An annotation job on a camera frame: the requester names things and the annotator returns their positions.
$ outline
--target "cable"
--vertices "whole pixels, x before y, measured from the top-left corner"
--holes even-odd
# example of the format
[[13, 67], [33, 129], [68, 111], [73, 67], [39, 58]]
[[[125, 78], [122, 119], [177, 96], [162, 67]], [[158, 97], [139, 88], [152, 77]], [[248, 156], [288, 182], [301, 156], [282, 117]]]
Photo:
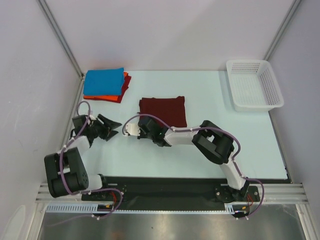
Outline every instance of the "cable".
[[111, 194], [112, 197], [113, 197], [113, 205], [116, 205], [117, 197], [116, 197], [115, 193], [112, 191], [112, 192], [110, 192], [110, 194]]
[[90, 107], [90, 104], [87, 102], [87, 101], [81, 101], [77, 104], [76, 106], [76, 113], [78, 114], [79, 116], [79, 107], [81, 104], [87, 104], [88, 106], [88, 113], [87, 113], [87, 117], [85, 119], [85, 122], [82, 126], [82, 128], [80, 129], [80, 131], [78, 132], [78, 134], [74, 137], [74, 138], [71, 138], [70, 141], [68, 141], [68, 143], [66, 145], [63, 146], [63, 148], [61, 149], [61, 153], [60, 153], [60, 158], [59, 158], [59, 168], [60, 168], [60, 176], [61, 176], [61, 180], [62, 180], [62, 183], [63, 183], [63, 186], [65, 188], [65, 190], [67, 191], [68, 194], [70, 195], [76, 195], [78, 194], [79, 192], [72, 192], [70, 190], [70, 188], [68, 187], [67, 185], [67, 181], [66, 181], [66, 178], [65, 178], [65, 174], [64, 174], [64, 165], [63, 165], [63, 158], [64, 158], [64, 152], [65, 150], [75, 141], [77, 140], [77, 138], [81, 135], [81, 133], [83, 132], [83, 130], [85, 129], [85, 127], [87, 126], [89, 120], [90, 120], [90, 112], [91, 112], [91, 107]]
[[239, 167], [238, 167], [238, 165], [237, 165], [237, 163], [236, 163], [236, 160], [235, 160], [235, 157], [240, 153], [241, 145], [240, 145], [239, 140], [238, 140], [235, 136], [233, 136], [231, 133], [229, 133], [229, 132], [227, 132], [227, 131], [225, 131], [225, 130], [222, 130], [222, 129], [216, 128], [216, 127], [211, 127], [211, 126], [197, 127], [197, 128], [189, 128], [189, 129], [176, 129], [176, 128], [171, 127], [171, 126], [169, 126], [168, 124], [166, 124], [166, 123], [165, 123], [163, 120], [161, 120], [160, 118], [158, 118], [158, 117], [156, 117], [156, 116], [154, 116], [154, 115], [151, 115], [151, 114], [138, 114], [138, 115], [135, 115], [135, 116], [129, 118], [129, 119], [124, 123], [124, 125], [123, 125], [123, 127], [122, 127], [122, 134], [123, 134], [123, 135], [126, 135], [126, 125], [127, 125], [132, 119], [135, 119], [135, 118], [138, 118], [138, 117], [151, 117], [151, 118], [154, 118], [154, 119], [158, 120], [159, 122], [161, 122], [161, 123], [162, 123], [164, 126], [166, 126], [168, 129], [170, 129], [170, 130], [172, 130], [173, 132], [176, 132], [176, 133], [186, 133], [186, 132], [194, 132], [194, 131], [200, 131], [200, 130], [211, 130], [211, 131], [216, 131], [216, 132], [225, 134], [225, 135], [227, 135], [228, 137], [232, 138], [232, 139], [236, 142], [236, 144], [237, 144], [237, 146], [238, 146], [238, 149], [237, 149], [237, 151], [235, 152], [235, 154], [231, 156], [231, 161], [233, 162], [236, 171], [238, 172], [238, 174], [240, 175], [241, 178], [245, 179], [246, 181], [259, 183], [259, 184], [261, 185], [261, 188], [262, 188], [262, 195], [261, 195], [260, 203], [259, 203], [259, 205], [257, 206], [257, 208], [256, 208], [253, 212], [251, 212], [248, 216], [251, 216], [252, 214], [254, 214], [255, 212], [257, 212], [258, 209], [260, 209], [260, 207], [261, 207], [261, 205], [262, 205], [262, 203], [263, 203], [263, 201], [264, 201], [264, 198], [265, 198], [265, 187], [264, 187], [264, 185], [262, 184], [262, 182], [261, 182], [260, 180], [255, 179], [255, 178], [245, 177], [245, 176], [241, 173], [241, 171], [240, 171], [240, 169], [239, 169]]
[[248, 200], [248, 207], [251, 207], [254, 204], [254, 200], [252, 199], [249, 193], [247, 194], [246, 198]]
[[[94, 192], [102, 192], [102, 191], [115, 191], [115, 192], [120, 194], [120, 200], [119, 200], [119, 203], [110, 212], [108, 212], [104, 216], [98, 216], [96, 218], [97, 220], [105, 219], [105, 218], [109, 217], [114, 211], [116, 211], [120, 207], [120, 205], [122, 203], [122, 200], [123, 200], [123, 193], [120, 190], [116, 189], [116, 188], [103, 188], [103, 189], [92, 190], [91, 192], [94, 193]], [[65, 224], [65, 223], [70, 222], [70, 221], [75, 220], [75, 219], [88, 218], [88, 217], [92, 218], [92, 217], [94, 217], [94, 215], [93, 214], [82, 214], [82, 215], [74, 216], [74, 217], [71, 217], [69, 219], [62, 220], [62, 221], [59, 221], [59, 222], [56, 222], [56, 223], [53, 223], [53, 224], [48, 224], [47, 226], [48, 227], [55, 227], [57, 225]]]
[[[65, 178], [65, 174], [64, 174], [64, 166], [63, 166], [63, 157], [64, 157], [64, 152], [65, 150], [75, 141], [79, 138], [79, 136], [81, 135], [81, 133], [83, 132], [83, 130], [85, 129], [85, 127], [87, 126], [87, 124], [89, 124], [89, 120], [90, 120], [90, 113], [91, 113], [91, 107], [90, 107], [90, 104], [89, 102], [87, 101], [80, 101], [77, 106], [76, 106], [76, 113], [77, 115], [79, 116], [79, 108], [80, 108], [80, 105], [81, 104], [87, 104], [88, 106], [88, 112], [87, 112], [87, 117], [85, 119], [85, 122], [82, 126], [82, 128], [80, 129], [80, 131], [78, 132], [78, 134], [75, 136], [75, 137], [72, 137], [70, 139], [70, 141], [65, 145], [63, 146], [63, 148], [61, 149], [61, 153], [60, 153], [60, 157], [59, 157], [59, 170], [60, 170], [60, 176], [61, 176], [61, 180], [62, 180], [62, 183], [63, 183], [63, 186], [65, 188], [65, 190], [67, 191], [68, 194], [70, 195], [76, 195], [78, 193], [80, 193], [79, 191], [77, 192], [72, 192], [70, 190], [70, 188], [68, 187], [68, 184], [66, 182], [66, 178]], [[111, 213], [113, 213], [114, 211], [116, 211], [120, 204], [122, 203], [122, 200], [123, 200], [123, 196], [122, 196], [122, 192], [116, 188], [103, 188], [103, 189], [96, 189], [96, 190], [91, 190], [91, 191], [82, 191], [81, 194], [87, 194], [87, 193], [97, 193], [97, 192], [104, 192], [104, 191], [115, 191], [115, 192], [118, 192], [120, 194], [120, 200], [119, 200], [119, 203], [116, 207], [113, 208], [113, 210], [111, 210], [109, 213], [107, 213], [105, 216], [103, 217], [97, 217], [96, 219], [99, 220], [99, 219], [104, 219], [106, 218], [107, 216], [109, 216]], [[56, 226], [56, 225], [59, 225], [61, 223], [66, 223], [70, 220], [73, 220], [73, 219], [77, 219], [77, 218], [82, 218], [82, 217], [87, 217], [87, 215], [81, 215], [81, 216], [77, 216], [77, 217], [72, 217], [70, 219], [67, 219], [65, 221], [62, 221], [62, 222], [58, 222], [58, 223], [55, 223], [53, 225], [51, 225], [52, 227], [53, 226]]]

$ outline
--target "white plastic basket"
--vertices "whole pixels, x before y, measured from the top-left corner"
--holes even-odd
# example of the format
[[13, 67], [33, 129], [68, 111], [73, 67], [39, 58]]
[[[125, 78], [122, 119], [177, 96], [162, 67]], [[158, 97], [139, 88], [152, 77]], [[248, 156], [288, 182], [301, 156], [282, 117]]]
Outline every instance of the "white plastic basket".
[[269, 62], [229, 60], [226, 62], [226, 70], [236, 111], [269, 111], [284, 105]]

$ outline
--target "white wall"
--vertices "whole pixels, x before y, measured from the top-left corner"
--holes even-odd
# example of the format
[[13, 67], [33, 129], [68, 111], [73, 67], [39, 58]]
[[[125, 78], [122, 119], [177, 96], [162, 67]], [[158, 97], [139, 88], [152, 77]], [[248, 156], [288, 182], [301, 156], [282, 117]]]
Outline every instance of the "white wall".
[[0, 23], [1, 236], [18, 206], [30, 220], [44, 156], [60, 146], [79, 78], [35, 0], [2, 0]]
[[262, 59], [293, 0], [47, 0], [83, 72]]
[[289, 171], [320, 223], [320, 1], [302, 3], [270, 62], [284, 106], [271, 112]]

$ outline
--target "dark red cloth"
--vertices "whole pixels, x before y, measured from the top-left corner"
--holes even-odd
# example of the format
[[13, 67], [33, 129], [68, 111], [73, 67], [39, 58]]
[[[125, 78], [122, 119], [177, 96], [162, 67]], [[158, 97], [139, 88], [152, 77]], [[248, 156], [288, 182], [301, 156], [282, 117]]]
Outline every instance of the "dark red cloth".
[[140, 114], [154, 115], [170, 127], [185, 128], [187, 126], [184, 96], [178, 96], [177, 98], [143, 97], [139, 106]]
[[125, 95], [125, 92], [129, 88], [130, 80], [131, 80], [131, 76], [129, 76], [129, 75], [127, 75], [124, 78], [124, 83], [123, 83], [122, 88], [121, 88], [121, 95], [117, 96], [117, 100], [110, 100], [110, 99], [108, 99], [109, 96], [107, 96], [107, 97], [104, 97], [104, 96], [83, 96], [83, 98], [84, 99], [88, 99], [88, 100], [102, 100], [102, 101], [108, 101], [108, 102], [113, 102], [113, 103], [120, 104], [121, 101], [122, 101], [122, 98]]

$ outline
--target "orange wire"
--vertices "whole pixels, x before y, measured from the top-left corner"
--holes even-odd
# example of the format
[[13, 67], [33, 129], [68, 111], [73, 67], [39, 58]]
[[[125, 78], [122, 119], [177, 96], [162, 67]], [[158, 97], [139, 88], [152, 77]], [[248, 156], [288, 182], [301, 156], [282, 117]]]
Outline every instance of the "orange wire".
[[251, 201], [251, 204], [249, 205], [249, 207], [251, 207], [254, 204], [254, 200], [252, 199], [252, 197], [250, 196], [250, 194], [248, 194], [246, 196], [246, 198], [248, 199], [248, 202]]

